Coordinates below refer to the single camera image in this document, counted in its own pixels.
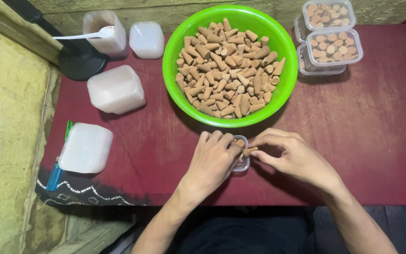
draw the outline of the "hand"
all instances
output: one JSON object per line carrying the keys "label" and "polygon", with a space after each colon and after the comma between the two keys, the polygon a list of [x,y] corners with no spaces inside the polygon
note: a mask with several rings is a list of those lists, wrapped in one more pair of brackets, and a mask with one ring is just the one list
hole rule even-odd
{"label": "hand", "polygon": [[252,155],[278,171],[310,183],[329,192],[342,183],[333,167],[297,133],[268,128],[260,133],[249,147],[262,145],[279,147],[283,150],[280,158],[263,151],[254,151]]}
{"label": "hand", "polygon": [[235,145],[233,135],[203,131],[189,170],[176,189],[180,199],[199,205],[228,178],[241,152],[242,147]]}

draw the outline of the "person's right hand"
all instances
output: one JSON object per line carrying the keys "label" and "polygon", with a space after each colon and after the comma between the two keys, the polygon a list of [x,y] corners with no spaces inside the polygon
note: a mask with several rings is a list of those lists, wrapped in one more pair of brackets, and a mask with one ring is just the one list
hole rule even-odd
{"label": "person's right hand", "polygon": [[252,155],[278,171],[329,191],[342,183],[333,167],[297,133],[268,128],[249,147],[269,145],[283,150],[280,158],[257,150]]}

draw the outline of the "black stand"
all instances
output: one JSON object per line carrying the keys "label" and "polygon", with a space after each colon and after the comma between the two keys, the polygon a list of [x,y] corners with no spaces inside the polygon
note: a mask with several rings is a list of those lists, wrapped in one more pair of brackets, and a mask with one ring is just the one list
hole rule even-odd
{"label": "black stand", "polygon": [[[28,0],[3,0],[24,20],[37,24],[51,36],[63,36],[43,18],[43,14]],[[59,53],[60,71],[69,79],[87,81],[103,72],[109,57],[99,53],[86,39],[58,40],[64,47]]]}

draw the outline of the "yellow floor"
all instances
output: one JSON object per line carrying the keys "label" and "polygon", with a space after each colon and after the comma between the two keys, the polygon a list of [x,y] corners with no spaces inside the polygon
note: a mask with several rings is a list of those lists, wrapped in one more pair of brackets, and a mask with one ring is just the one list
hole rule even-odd
{"label": "yellow floor", "polygon": [[47,60],[0,34],[0,253],[41,253],[54,247],[42,246],[47,241],[62,240],[65,216],[32,192],[42,122],[51,117],[48,84],[58,76]]}

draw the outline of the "finger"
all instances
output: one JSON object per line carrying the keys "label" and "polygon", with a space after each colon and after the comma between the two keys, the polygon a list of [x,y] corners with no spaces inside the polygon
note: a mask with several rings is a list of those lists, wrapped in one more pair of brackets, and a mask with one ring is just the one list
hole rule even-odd
{"label": "finger", "polygon": [[225,135],[223,135],[223,137],[217,143],[226,149],[228,147],[228,145],[231,144],[231,142],[233,142],[233,141],[234,141],[233,134],[225,133]]}
{"label": "finger", "polygon": [[273,167],[278,167],[279,166],[279,159],[272,157],[270,155],[268,155],[267,153],[261,151],[261,150],[257,150],[257,151],[253,151],[251,153],[251,155],[253,155],[254,157],[258,158],[259,160],[261,160],[262,162],[269,164]]}
{"label": "finger", "polygon": [[290,143],[291,139],[293,139],[293,138],[267,134],[265,136],[255,138],[255,140],[253,140],[249,144],[249,147],[258,147],[258,146],[267,144],[270,146],[281,147],[281,148],[286,149],[286,148],[289,148],[289,143]]}
{"label": "finger", "polygon": [[223,133],[221,131],[215,131],[211,134],[211,136],[208,139],[208,143],[216,144],[220,138],[222,138]]}
{"label": "finger", "polygon": [[265,131],[263,131],[262,133],[258,134],[256,136],[256,138],[265,136],[265,135],[276,135],[276,136],[292,136],[292,132],[287,132],[284,130],[280,130],[280,129],[274,129],[274,128],[267,128]]}
{"label": "finger", "polygon": [[240,153],[242,152],[242,147],[240,146],[232,146],[230,147],[227,152],[233,156],[233,158],[237,158],[238,155],[240,155]]}
{"label": "finger", "polygon": [[203,131],[202,134],[200,134],[200,139],[199,139],[199,142],[198,142],[197,146],[206,143],[207,140],[209,139],[209,136],[210,136],[210,135],[211,135],[211,134],[210,134],[209,132]]}

